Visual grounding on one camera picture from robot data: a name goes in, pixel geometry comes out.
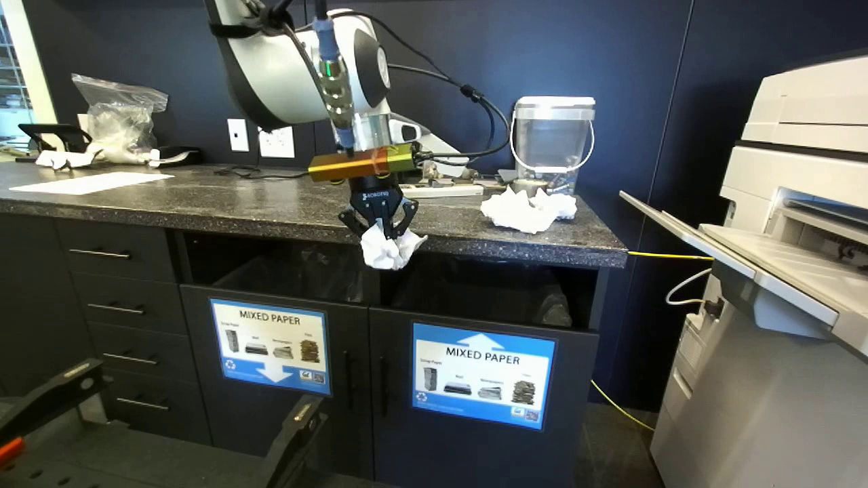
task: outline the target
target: label sign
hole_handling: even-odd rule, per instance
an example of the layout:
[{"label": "label sign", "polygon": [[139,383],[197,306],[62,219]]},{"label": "label sign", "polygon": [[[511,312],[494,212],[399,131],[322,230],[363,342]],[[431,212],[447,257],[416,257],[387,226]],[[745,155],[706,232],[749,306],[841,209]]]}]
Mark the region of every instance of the label sign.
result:
[{"label": "label sign", "polygon": [[223,376],[330,395],[325,314],[211,297]]},{"label": "label sign", "polygon": [[413,407],[542,428],[553,342],[413,324]]}]

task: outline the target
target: white printer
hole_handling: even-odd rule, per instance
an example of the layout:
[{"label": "white printer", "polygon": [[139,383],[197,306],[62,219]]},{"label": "white printer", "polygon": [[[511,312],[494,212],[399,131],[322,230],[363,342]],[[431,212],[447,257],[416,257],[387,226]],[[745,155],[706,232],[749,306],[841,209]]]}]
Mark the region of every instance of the white printer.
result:
[{"label": "white printer", "polygon": [[868,486],[868,56],[767,75],[733,150],[652,455],[673,488]]}]

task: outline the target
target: cabinet door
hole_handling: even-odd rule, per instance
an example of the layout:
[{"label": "cabinet door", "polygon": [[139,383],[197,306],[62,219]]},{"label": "cabinet door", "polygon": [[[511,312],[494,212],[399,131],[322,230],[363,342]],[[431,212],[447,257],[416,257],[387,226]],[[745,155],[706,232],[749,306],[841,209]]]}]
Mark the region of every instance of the cabinet door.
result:
[{"label": "cabinet door", "polygon": [[[557,342],[542,428],[416,410],[413,322]],[[378,480],[413,488],[574,486],[572,463],[593,353],[596,333],[372,312]]]},{"label": "cabinet door", "polygon": [[0,395],[22,395],[86,354],[53,221],[0,217]]},{"label": "cabinet door", "polygon": [[182,295],[216,446],[262,455],[284,414],[303,392],[223,376],[211,297],[318,308],[325,314],[325,361],[330,373],[329,423],[319,432],[318,465],[361,478],[372,474],[365,308],[211,288],[185,288]]}]

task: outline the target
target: crumpled paper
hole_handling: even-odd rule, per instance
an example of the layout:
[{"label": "crumpled paper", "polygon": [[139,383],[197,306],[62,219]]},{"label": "crumpled paper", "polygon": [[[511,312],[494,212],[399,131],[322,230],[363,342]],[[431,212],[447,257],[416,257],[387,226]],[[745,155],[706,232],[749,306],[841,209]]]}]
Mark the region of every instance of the crumpled paper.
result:
[{"label": "crumpled paper", "polygon": [[402,272],[422,242],[425,236],[418,236],[410,227],[399,238],[384,238],[383,227],[372,226],[361,232],[361,255],[369,268]]},{"label": "crumpled paper", "polygon": [[572,196],[527,196],[527,189],[506,186],[502,196],[490,196],[482,201],[479,212],[497,226],[497,227],[512,227],[520,232],[542,232],[557,219],[574,219],[574,197]]}]

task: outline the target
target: granite countertop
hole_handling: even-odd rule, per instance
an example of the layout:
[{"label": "granite countertop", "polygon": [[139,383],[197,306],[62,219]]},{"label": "granite countertop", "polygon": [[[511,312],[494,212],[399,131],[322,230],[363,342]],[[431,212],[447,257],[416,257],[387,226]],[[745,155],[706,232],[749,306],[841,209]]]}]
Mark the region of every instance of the granite countertop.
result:
[{"label": "granite countertop", "polygon": [[[251,178],[219,166],[182,166],[163,170],[170,178],[91,196],[17,192],[10,186],[94,175],[98,170],[52,170],[0,166],[0,215],[56,219],[124,221],[173,230],[242,232],[307,242],[357,242],[336,215],[346,209],[346,185],[284,178],[288,170],[262,170]],[[421,201],[413,230],[429,236],[422,250],[547,262],[563,268],[620,268],[624,243],[578,197],[574,221],[557,221],[527,236],[494,227],[479,215],[482,197]]]}]

